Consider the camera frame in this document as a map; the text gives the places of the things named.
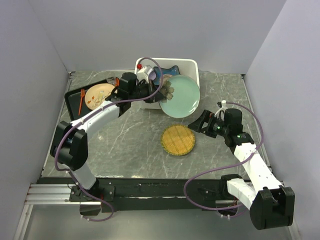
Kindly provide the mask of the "yellow woven bamboo plate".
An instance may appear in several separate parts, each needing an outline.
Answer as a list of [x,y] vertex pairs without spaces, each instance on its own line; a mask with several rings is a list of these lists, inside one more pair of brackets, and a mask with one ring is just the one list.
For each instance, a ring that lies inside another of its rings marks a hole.
[[184,156],[193,150],[196,138],[187,126],[174,124],[163,131],[160,143],[168,154]]

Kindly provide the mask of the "light green saucer plate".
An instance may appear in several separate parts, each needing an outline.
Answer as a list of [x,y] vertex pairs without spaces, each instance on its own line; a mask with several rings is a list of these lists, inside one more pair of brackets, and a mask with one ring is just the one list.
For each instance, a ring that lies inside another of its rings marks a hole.
[[162,90],[166,93],[166,100],[159,102],[162,111],[176,119],[191,115],[200,103],[200,88],[190,77],[176,75],[168,78]]

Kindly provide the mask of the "blue star shaped dish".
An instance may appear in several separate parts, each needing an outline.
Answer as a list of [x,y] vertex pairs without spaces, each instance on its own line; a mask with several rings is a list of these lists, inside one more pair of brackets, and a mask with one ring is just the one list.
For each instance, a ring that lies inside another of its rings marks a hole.
[[155,66],[153,68],[153,77],[152,77],[152,82],[158,86],[160,84],[160,79],[161,79],[161,73],[163,78],[165,77],[171,77],[171,76],[177,76],[180,75],[180,70],[179,67],[177,65],[174,65],[170,68],[159,68],[157,66]]

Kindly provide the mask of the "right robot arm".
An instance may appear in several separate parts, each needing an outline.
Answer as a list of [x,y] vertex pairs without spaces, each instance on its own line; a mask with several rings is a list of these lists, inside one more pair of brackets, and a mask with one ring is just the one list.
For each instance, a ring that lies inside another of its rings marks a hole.
[[251,184],[247,184],[241,177],[223,176],[218,188],[222,198],[234,196],[240,200],[249,210],[251,222],[257,230],[291,226],[295,193],[277,180],[267,167],[253,138],[243,130],[242,117],[242,111],[236,108],[217,113],[204,110],[188,128],[211,138],[223,137],[250,179]]

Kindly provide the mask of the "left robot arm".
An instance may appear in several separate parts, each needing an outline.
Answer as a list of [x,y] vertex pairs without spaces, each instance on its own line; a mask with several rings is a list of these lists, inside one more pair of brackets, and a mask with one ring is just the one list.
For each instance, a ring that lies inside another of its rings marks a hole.
[[74,178],[86,200],[93,201],[100,193],[98,180],[87,165],[90,138],[107,123],[123,115],[132,102],[153,103],[162,100],[161,87],[161,84],[155,85],[145,80],[138,82],[136,74],[125,72],[110,95],[104,97],[96,109],[75,121],[61,121],[56,126],[50,149],[54,167]]

